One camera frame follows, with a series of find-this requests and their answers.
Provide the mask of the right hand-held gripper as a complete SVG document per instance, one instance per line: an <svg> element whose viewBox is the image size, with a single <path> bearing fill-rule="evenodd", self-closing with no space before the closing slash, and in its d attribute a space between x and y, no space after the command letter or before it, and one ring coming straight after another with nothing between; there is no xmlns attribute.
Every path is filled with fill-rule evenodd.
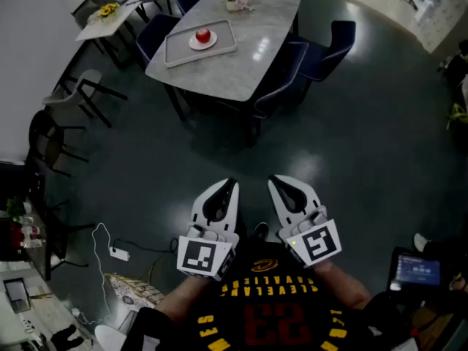
<svg viewBox="0 0 468 351"><path fill-rule="evenodd" d="M286 250L310 268L342 251L336 223L329 220L314 189L287 175L270 175L268 190Z"/></svg>

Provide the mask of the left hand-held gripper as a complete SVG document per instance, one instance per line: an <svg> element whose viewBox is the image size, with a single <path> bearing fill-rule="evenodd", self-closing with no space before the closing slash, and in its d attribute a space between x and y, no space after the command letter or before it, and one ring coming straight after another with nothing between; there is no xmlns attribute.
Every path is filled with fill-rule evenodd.
<svg viewBox="0 0 468 351"><path fill-rule="evenodd" d="M177 269L188 276L221 281L232 264L240 237L235 231L240 186L226 178L194 201L187 234L178 239Z"/></svg>

